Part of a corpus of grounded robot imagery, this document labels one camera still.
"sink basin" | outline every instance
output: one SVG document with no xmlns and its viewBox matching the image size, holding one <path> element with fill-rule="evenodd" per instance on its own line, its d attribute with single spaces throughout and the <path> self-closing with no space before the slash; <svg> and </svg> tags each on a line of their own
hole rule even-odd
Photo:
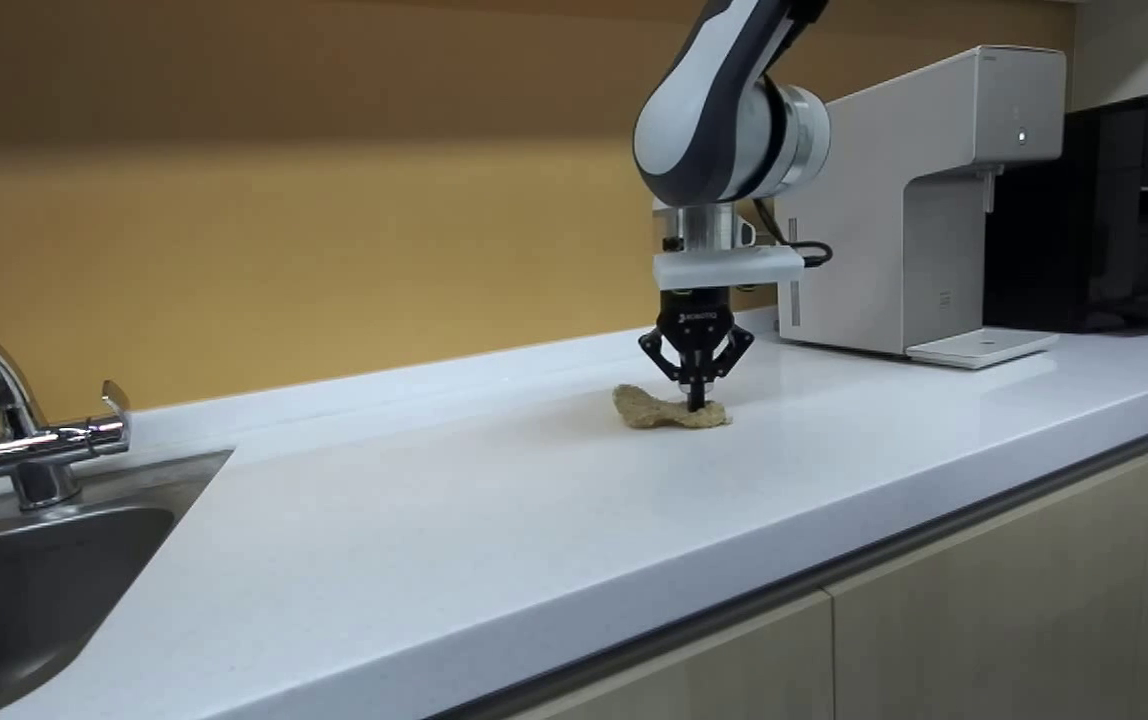
<svg viewBox="0 0 1148 720">
<path fill-rule="evenodd" d="M 76 507 L 0 499 L 0 709 L 54 678 L 115 608 L 228 454 L 83 478 Z"/>
</svg>

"chrome faucet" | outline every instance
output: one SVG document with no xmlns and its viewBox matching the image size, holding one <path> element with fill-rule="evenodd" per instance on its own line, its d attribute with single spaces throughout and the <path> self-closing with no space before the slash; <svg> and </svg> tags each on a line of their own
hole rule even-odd
<svg viewBox="0 0 1148 720">
<path fill-rule="evenodd" d="M 126 454 L 125 391 L 102 384 L 113 416 L 45 426 L 19 372 L 0 353 L 0 478 L 13 478 L 24 512 L 78 499 L 69 465 Z"/>
</svg>

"orange wall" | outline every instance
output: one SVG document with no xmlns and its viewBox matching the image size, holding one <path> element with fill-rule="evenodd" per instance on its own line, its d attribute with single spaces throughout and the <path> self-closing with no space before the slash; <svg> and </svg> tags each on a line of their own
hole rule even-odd
<svg viewBox="0 0 1148 720">
<path fill-rule="evenodd" d="M 0 343 L 47 416 L 98 375 L 153 407 L 647 323 L 627 127 L 694 3 L 482 3 L 0 3 Z M 1069 37 L 1034 0 L 835 0 L 778 77 Z"/>
</svg>

